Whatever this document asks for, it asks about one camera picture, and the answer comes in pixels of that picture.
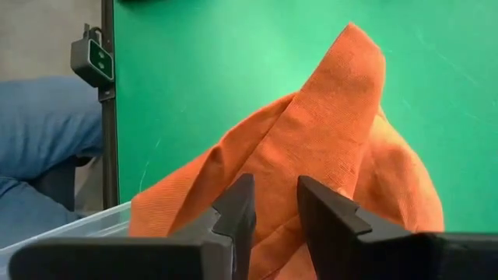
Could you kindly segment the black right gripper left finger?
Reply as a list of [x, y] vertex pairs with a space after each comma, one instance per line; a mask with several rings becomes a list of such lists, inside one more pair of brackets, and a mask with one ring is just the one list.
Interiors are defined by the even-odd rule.
[[53, 237], [16, 251], [12, 280], [232, 280], [248, 277], [254, 176], [240, 175], [168, 237]]

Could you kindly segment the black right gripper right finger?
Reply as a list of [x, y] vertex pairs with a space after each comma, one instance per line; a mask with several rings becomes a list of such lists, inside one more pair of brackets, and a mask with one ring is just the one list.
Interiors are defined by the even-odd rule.
[[297, 184], [319, 279], [497, 280], [497, 236], [411, 233], [308, 176]]

